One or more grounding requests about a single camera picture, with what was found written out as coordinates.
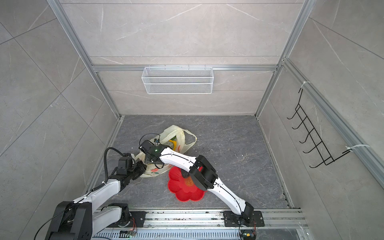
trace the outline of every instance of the white mesh basket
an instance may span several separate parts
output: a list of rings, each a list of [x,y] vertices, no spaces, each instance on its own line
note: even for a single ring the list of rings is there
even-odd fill
[[[212,93],[211,67],[146,67],[142,80],[148,94]]]

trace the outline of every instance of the white zip tie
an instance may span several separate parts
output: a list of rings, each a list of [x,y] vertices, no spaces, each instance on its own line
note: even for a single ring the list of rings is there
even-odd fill
[[[306,83],[310,83],[310,82],[304,81],[300,88],[303,88],[304,84],[306,84]]]
[[[357,145],[352,146],[352,147],[348,147],[348,146],[345,146],[345,147],[347,148],[347,150],[351,150],[352,148],[355,148],[355,147],[370,147],[370,146],[367,144],[357,144]]]

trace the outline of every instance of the gray floor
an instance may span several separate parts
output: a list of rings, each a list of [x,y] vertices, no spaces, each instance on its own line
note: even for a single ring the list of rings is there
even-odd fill
[[[173,124],[197,136],[198,141],[185,154],[205,156],[223,182],[239,197],[255,208],[288,207],[254,116],[125,116],[113,147],[137,154],[142,135],[161,133]],[[118,159],[115,153],[108,157],[109,173],[117,166]],[[106,204],[123,202],[130,208],[228,208],[210,192],[199,202],[180,202],[169,192],[168,180],[167,173],[140,177]]]

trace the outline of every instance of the plastic bag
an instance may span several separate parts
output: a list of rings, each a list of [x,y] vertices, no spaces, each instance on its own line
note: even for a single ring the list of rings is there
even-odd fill
[[[188,133],[195,137],[195,141],[189,144],[185,144],[185,134]],[[154,142],[155,139],[159,139],[161,144],[165,144],[171,140],[172,144],[176,143],[176,146],[173,148],[176,152],[185,153],[190,149],[197,141],[197,137],[188,130],[182,129],[176,125],[172,125],[169,128],[165,129],[164,132],[160,134],[160,137],[156,136],[150,141]],[[135,161],[142,160],[144,162],[145,154],[140,152],[134,157]],[[147,164],[147,170],[140,177],[155,177],[157,175],[163,174],[171,169],[173,165],[165,164],[162,169],[158,169],[154,164]]]

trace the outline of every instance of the red bowl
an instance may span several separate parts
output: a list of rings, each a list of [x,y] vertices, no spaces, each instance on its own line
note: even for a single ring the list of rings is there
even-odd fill
[[[193,183],[191,177],[183,178],[181,169],[173,167],[168,173],[168,189],[176,195],[176,198],[181,202],[192,200],[194,202],[200,201],[205,192]]]

